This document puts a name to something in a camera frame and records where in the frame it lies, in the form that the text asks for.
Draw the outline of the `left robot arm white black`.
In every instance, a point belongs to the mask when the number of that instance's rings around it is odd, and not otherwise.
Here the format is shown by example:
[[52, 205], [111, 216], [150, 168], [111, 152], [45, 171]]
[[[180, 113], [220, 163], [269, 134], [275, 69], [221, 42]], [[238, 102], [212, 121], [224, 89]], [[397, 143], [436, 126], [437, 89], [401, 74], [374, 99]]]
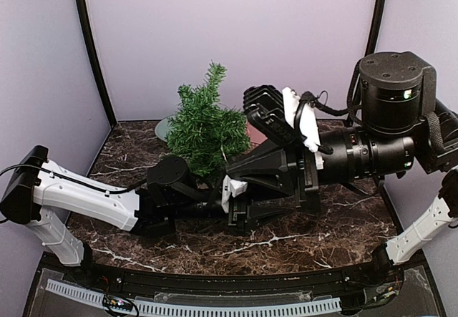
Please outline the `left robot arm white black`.
[[149, 167], [143, 180], [116, 187], [68, 171], [50, 160], [48, 152], [37, 145], [9, 167], [1, 214], [27, 226], [86, 286], [98, 283], [101, 270], [92, 263], [90, 247], [54, 215], [55, 208], [147, 237], [173, 233], [175, 221], [186, 217], [228, 217], [232, 226], [252, 230], [278, 214], [273, 208], [255, 214], [252, 202], [290, 197], [296, 188], [289, 174], [267, 169], [240, 178], [223, 172], [212, 184], [174, 155]]

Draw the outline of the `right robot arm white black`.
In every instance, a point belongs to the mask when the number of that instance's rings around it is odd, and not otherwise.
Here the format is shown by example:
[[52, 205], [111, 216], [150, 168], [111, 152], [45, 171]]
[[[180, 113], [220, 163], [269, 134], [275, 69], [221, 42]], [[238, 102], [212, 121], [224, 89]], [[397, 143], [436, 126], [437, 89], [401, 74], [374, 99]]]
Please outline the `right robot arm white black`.
[[243, 109], [266, 139], [225, 169], [221, 205], [239, 231], [276, 216], [252, 203], [294, 197], [319, 211], [321, 185], [350, 187], [368, 177], [403, 176], [418, 162], [426, 173], [445, 173], [428, 210], [403, 233], [380, 245], [365, 269], [380, 284], [440, 230], [457, 220], [457, 116], [436, 97], [435, 68], [412, 52], [378, 52], [354, 68], [345, 113], [349, 126], [318, 130], [315, 110], [328, 111], [310, 92], [271, 85], [248, 88]]

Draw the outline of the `small green christmas tree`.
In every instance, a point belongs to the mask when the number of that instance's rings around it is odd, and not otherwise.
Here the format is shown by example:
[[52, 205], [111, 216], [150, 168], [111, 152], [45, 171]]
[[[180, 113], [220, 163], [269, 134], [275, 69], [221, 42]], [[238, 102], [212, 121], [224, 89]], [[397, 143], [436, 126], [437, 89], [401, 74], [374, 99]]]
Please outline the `small green christmas tree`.
[[191, 173], [211, 182], [229, 160], [251, 146], [245, 115], [220, 104], [219, 87], [226, 71], [222, 64], [211, 62], [203, 84], [179, 86], [180, 104], [167, 136], [171, 153], [185, 159]]

